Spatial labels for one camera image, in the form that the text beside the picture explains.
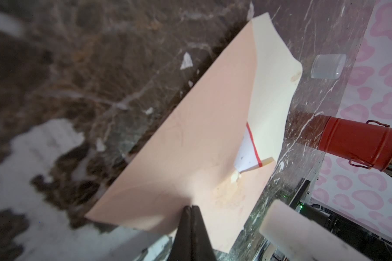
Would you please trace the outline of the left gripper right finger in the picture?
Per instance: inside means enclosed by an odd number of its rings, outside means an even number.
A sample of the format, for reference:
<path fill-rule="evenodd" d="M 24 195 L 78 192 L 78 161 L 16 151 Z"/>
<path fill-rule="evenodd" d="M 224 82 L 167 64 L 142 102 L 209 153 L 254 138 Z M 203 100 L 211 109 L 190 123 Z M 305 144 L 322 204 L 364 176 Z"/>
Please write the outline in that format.
<path fill-rule="evenodd" d="M 217 260 L 198 206 L 191 207 L 191 260 Z"/>

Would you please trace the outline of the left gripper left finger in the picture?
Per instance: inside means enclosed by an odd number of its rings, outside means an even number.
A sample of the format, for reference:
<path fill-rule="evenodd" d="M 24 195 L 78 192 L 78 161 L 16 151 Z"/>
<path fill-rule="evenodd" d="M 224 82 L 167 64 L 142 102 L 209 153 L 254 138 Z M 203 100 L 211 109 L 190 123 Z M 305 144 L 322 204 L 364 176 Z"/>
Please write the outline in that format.
<path fill-rule="evenodd" d="M 190 261 L 192 257 L 190 206 L 186 206 L 180 218 L 173 246 L 167 261 Z"/>

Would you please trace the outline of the peach envelope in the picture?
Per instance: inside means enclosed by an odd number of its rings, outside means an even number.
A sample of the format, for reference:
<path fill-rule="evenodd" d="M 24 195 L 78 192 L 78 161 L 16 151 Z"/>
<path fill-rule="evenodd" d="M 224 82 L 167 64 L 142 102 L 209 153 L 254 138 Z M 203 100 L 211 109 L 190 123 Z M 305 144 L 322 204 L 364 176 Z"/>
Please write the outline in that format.
<path fill-rule="evenodd" d="M 86 217 L 171 235 L 196 205 L 212 247 L 228 253 L 275 170 L 302 72 L 270 15 L 253 18 Z M 246 123 L 263 166 L 239 173 Z"/>

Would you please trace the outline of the pink red-bordered letter paper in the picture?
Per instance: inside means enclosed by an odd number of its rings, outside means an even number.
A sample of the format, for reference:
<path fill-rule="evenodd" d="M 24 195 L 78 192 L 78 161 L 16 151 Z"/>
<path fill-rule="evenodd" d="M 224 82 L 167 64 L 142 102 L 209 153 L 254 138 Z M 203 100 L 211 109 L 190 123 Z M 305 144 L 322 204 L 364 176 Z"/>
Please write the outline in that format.
<path fill-rule="evenodd" d="M 249 124 L 246 123 L 243 139 L 235 158 L 234 167 L 239 173 L 262 167 L 263 163 L 253 141 L 253 135 Z"/>

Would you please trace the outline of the clear glue stick cap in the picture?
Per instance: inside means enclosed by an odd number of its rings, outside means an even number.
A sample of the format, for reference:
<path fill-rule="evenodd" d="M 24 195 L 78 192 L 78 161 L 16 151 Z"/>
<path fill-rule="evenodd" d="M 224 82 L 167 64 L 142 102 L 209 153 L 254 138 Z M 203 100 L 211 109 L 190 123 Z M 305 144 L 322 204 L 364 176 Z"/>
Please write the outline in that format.
<path fill-rule="evenodd" d="M 317 55 L 311 68 L 313 79 L 338 79 L 347 60 L 346 54 Z"/>

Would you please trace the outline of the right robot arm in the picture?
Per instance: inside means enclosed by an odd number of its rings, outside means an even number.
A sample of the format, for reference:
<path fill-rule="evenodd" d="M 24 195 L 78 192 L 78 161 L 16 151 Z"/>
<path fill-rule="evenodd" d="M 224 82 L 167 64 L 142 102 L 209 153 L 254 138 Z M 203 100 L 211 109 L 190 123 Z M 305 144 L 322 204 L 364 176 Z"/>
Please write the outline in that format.
<path fill-rule="evenodd" d="M 318 223 L 275 200 L 259 232 L 290 261 L 369 261 Z"/>

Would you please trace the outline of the red pencil cup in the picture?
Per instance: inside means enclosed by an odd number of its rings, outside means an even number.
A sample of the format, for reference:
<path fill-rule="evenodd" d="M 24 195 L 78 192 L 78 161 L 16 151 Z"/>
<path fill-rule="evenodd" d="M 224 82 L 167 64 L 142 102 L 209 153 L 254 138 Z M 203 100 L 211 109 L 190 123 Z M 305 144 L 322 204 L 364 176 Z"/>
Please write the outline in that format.
<path fill-rule="evenodd" d="M 392 178 L 392 128 L 387 124 L 330 117 L 318 149 L 353 167 L 379 170 Z"/>

